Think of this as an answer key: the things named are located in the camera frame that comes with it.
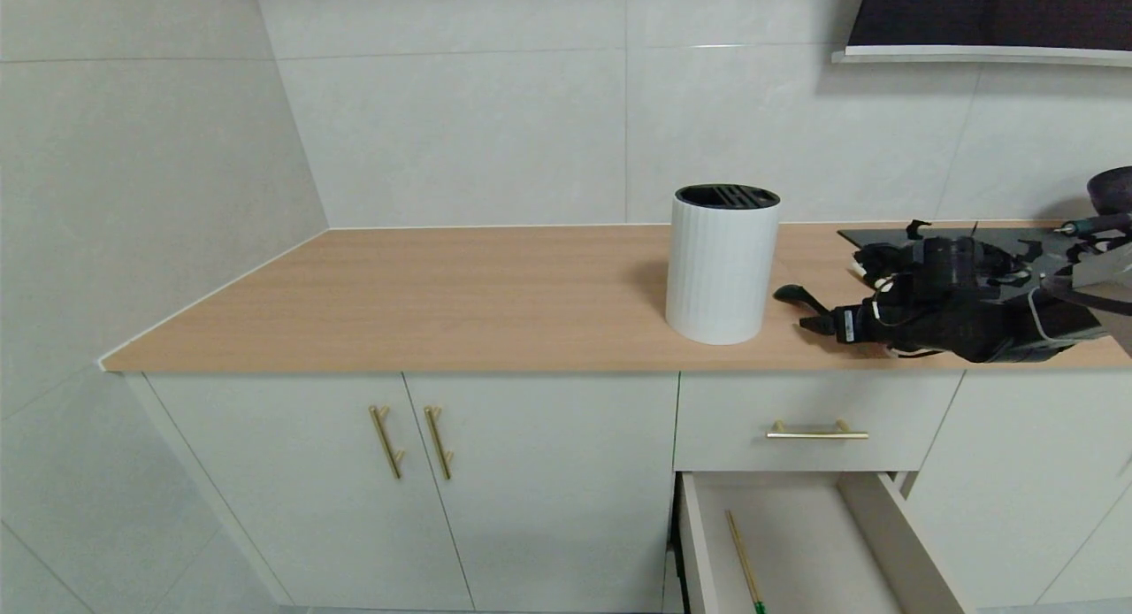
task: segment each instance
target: drawer front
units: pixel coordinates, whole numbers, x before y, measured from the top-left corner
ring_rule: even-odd
[[[961,377],[961,372],[684,374],[676,469],[919,470]],[[868,437],[798,435],[839,433],[839,420]]]
[[[754,611],[741,557],[771,613],[975,612],[884,475],[681,477],[679,547],[692,614]]]

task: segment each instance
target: tile grout line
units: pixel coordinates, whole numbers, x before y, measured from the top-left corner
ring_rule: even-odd
[[[6,530],[8,530],[9,534],[11,534],[12,538],[16,538],[16,540],[19,541],[19,545],[24,546],[24,549],[26,549],[28,552],[28,554],[32,554],[33,558],[35,558],[36,561],[40,562],[40,565],[44,566],[44,569],[48,571],[49,574],[51,574],[51,577],[54,580],[59,581],[59,585],[62,586],[65,590],[68,590],[68,592],[71,596],[75,597],[75,600],[78,600],[80,603],[80,605],[83,607],[86,607],[86,611],[88,611],[91,614],[95,614],[94,613],[94,607],[91,607],[88,605],[88,603],[86,603],[86,600],[84,600],[83,597],[80,597],[78,595],[78,592],[76,592],[75,590],[72,590],[71,587],[67,585],[67,581],[65,581],[62,579],[62,577],[60,577],[60,574],[55,573],[54,568],[48,565],[48,563],[45,561],[43,561],[43,558],[40,556],[40,554],[37,552],[35,552],[35,549],[33,549],[32,546],[27,545],[27,541],[25,541],[24,538],[22,538],[19,535],[17,535],[16,530],[11,529],[11,526],[9,526],[7,521],[3,522],[3,528]]]
[[[619,46],[538,46],[537,49],[516,50],[453,50],[453,51],[422,51],[422,52],[375,52],[357,54],[307,54],[306,57],[276,57],[275,61],[326,61],[332,59],[384,59],[395,57],[454,57],[454,54],[538,54],[554,52],[615,52],[628,50],[628,19],[626,18],[624,45]],[[644,50],[709,50],[721,49],[721,46],[804,46],[804,45],[829,45],[835,46],[832,42],[744,42],[743,44],[697,44],[697,45],[642,45]]]
[[[932,220],[940,218],[940,210],[944,199],[947,198],[947,184],[951,182],[951,173],[955,170],[955,161],[959,160],[959,150],[963,145],[963,137],[967,135],[967,126],[971,121],[971,111],[975,110],[975,97],[979,94],[979,83],[983,82],[983,65],[980,62],[978,73],[975,75],[975,86],[971,87],[971,99],[967,102],[967,111],[963,113],[963,125],[959,127],[959,135],[955,138],[955,150],[951,153],[951,162],[947,163],[947,173],[943,176],[943,187],[940,189],[940,198],[935,203],[935,211],[932,212]]]
[[[1036,598],[1034,605],[1041,604],[1041,599],[1045,598],[1046,592],[1048,592],[1049,589],[1054,587],[1054,583],[1057,582],[1057,579],[1060,579],[1061,575],[1065,573],[1065,570],[1067,570],[1069,566],[1072,564],[1073,560],[1077,558],[1079,554],[1081,554],[1081,551],[1084,549],[1084,546],[1089,545],[1089,541],[1092,539],[1092,537],[1096,536],[1098,530],[1100,530],[1100,526],[1104,525],[1105,520],[1108,519],[1108,515],[1112,514],[1114,510],[1116,510],[1116,506],[1121,503],[1121,500],[1124,498],[1124,495],[1127,495],[1130,492],[1132,492],[1132,484],[1129,484],[1127,487],[1124,488],[1124,492],[1122,492],[1120,495],[1116,496],[1116,501],[1113,502],[1113,505],[1108,506],[1108,510],[1105,511],[1105,514],[1097,521],[1097,525],[1092,528],[1092,530],[1089,531],[1089,536],[1086,537],[1083,541],[1081,541],[1081,545],[1078,546],[1075,551],[1073,551],[1072,556],[1069,557],[1069,561],[1065,562],[1065,565],[1063,565],[1062,569],[1058,570],[1056,574],[1054,574],[1054,578],[1049,581],[1049,585],[1046,586],[1046,589],[1041,590],[1041,594],[1038,595],[1038,598]]]
[[[625,61],[624,62],[624,67],[625,67],[625,70],[624,70],[624,73],[625,73],[624,93],[625,93],[625,96],[621,99],[621,102],[625,103],[625,105],[624,105],[624,109],[625,109],[625,139],[624,139],[624,147],[623,147],[623,152],[621,152],[621,167],[623,167],[623,171],[624,171],[624,182],[621,185],[621,195],[623,195],[623,198],[624,198],[623,202],[621,202],[621,205],[623,205],[623,218],[621,218],[621,220],[625,220],[625,222],[627,223],[627,222],[629,222],[629,0],[624,0],[623,2],[624,2],[623,10],[624,10],[624,14],[625,14],[625,18],[624,18],[625,26],[623,28],[623,31],[624,31],[624,34],[623,34],[623,41],[624,41],[623,48],[625,49],[625,53],[623,53],[621,58]]]
[[[209,545],[212,545],[213,540],[215,540],[215,538],[216,538],[216,535],[218,535],[218,534],[220,534],[220,531],[221,531],[221,530],[223,530],[223,529],[224,529],[224,527],[223,527],[223,526],[221,526],[221,525],[218,525],[218,523],[216,525],[216,529],[215,529],[215,530],[213,530],[213,534],[212,534],[212,536],[211,536],[211,537],[208,537],[208,539],[207,539],[207,540],[205,541],[205,545],[200,546],[200,549],[198,549],[198,551],[196,552],[196,554],[194,554],[194,555],[192,555],[192,558],[190,558],[190,560],[189,560],[189,562],[187,562],[187,563],[185,564],[185,568],[182,568],[182,569],[181,569],[181,571],[177,573],[177,578],[175,578],[175,579],[173,579],[173,582],[172,582],[172,583],[170,583],[168,588],[165,588],[165,591],[164,591],[164,592],[162,592],[162,595],[161,595],[161,598],[158,598],[158,599],[157,599],[157,600],[156,600],[156,602],[155,602],[155,603],[153,604],[153,607],[151,607],[151,608],[149,608],[149,614],[153,614],[154,612],[156,612],[156,611],[157,611],[157,607],[158,607],[158,606],[161,606],[161,604],[165,602],[165,597],[168,597],[168,596],[169,596],[169,592],[173,591],[173,588],[175,588],[175,587],[177,587],[177,583],[181,582],[181,579],[183,579],[183,578],[185,578],[185,574],[186,574],[186,573],[188,573],[188,571],[189,571],[189,568],[192,568],[192,564],[194,564],[195,562],[197,562],[197,558],[200,558],[200,554],[201,554],[201,553],[204,553],[204,551],[205,551],[205,549],[206,549],[206,548],[207,548],[207,547],[208,547]]]
[[[80,374],[80,373],[83,373],[84,370],[86,370],[87,366],[84,366],[84,367],[80,367],[80,368],[78,368],[78,369],[75,369],[75,370],[72,370],[72,372],[68,373],[68,374],[67,374],[67,375],[65,375],[65,376],[61,376],[61,378],[60,378],[59,381],[57,381],[57,382],[55,382],[54,384],[52,384],[51,386],[49,386],[46,391],[44,391],[44,392],[42,392],[42,393],[36,393],[35,395],[32,395],[32,399],[31,399],[31,400],[27,400],[27,401],[25,401],[25,402],[24,402],[24,406],[19,407],[18,409],[16,409],[16,410],[11,411],[11,412],[10,412],[9,415],[5,416],[5,417],[3,417],[3,421],[8,421],[8,420],[10,420],[10,419],[11,419],[12,417],[16,417],[16,416],[17,416],[17,415],[19,415],[19,413],[20,413],[20,412],[22,412],[22,411],[23,411],[24,409],[26,409],[26,408],[31,407],[31,406],[32,406],[32,404],[34,404],[34,403],[35,403],[36,401],[40,401],[40,400],[42,400],[43,398],[45,398],[45,396],[50,395],[50,394],[51,394],[52,392],[54,392],[54,390],[55,390],[55,389],[59,389],[59,387],[60,387],[61,385],[63,385],[63,384],[67,384],[67,383],[68,383],[68,382],[69,382],[69,381],[70,381],[70,380],[71,380],[71,378],[74,377],[74,376],[77,376],[78,374]]]
[[[105,61],[232,61],[275,62],[259,57],[98,57],[85,59],[5,59],[3,62],[105,62]]]

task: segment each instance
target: open drawer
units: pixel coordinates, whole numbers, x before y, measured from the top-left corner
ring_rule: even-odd
[[[974,614],[955,594],[887,476],[681,474],[692,614],[754,607],[731,510],[767,614]]]

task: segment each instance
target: black cooktop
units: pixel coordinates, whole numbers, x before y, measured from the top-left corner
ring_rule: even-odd
[[[857,248],[875,242],[889,242],[897,246],[908,242],[908,236],[901,228],[846,228],[844,230],[839,230],[838,233],[849,242],[856,245]],[[958,238],[970,236],[970,228],[932,228],[927,225],[920,228],[920,234],[925,238],[934,236]],[[1037,240],[1041,242],[1044,254],[1031,264],[1034,275],[1031,275],[1026,284],[1020,284],[1020,287],[1003,287],[1002,300],[1026,293],[1037,287],[1038,281],[1041,280],[1041,274],[1052,274],[1069,264],[1065,259],[1065,251],[1077,242],[1075,238],[1056,233],[1052,228],[978,228],[975,231],[975,239],[979,242],[1005,248],[1011,254],[1026,253],[1027,247],[1024,244],[1019,242],[1020,240]],[[847,258],[846,262],[850,263],[852,259]]]

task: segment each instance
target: cabinet door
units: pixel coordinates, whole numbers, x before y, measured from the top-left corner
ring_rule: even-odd
[[[1124,492],[1041,603],[1107,598],[1132,598],[1132,488]]]
[[[477,609],[660,612],[676,374],[408,382]]]
[[[968,372],[909,495],[976,607],[1032,605],[1132,481],[1132,373]]]
[[[389,376],[151,375],[297,604],[471,609],[404,383]],[[395,479],[369,407],[404,450]]]

